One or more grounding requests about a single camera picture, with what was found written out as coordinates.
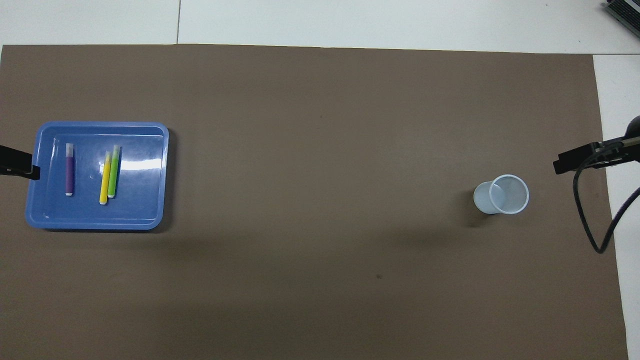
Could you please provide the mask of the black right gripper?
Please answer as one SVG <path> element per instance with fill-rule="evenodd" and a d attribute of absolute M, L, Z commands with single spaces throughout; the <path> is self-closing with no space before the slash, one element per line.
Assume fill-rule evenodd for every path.
<path fill-rule="evenodd" d="M 590 155 L 596 157 L 585 162 Z M 566 152 L 558 153 L 553 161 L 555 174 L 566 174 L 581 169 L 600 169 L 630 162 L 640 162 L 639 135 L 615 137 L 614 139 L 588 143 Z"/>

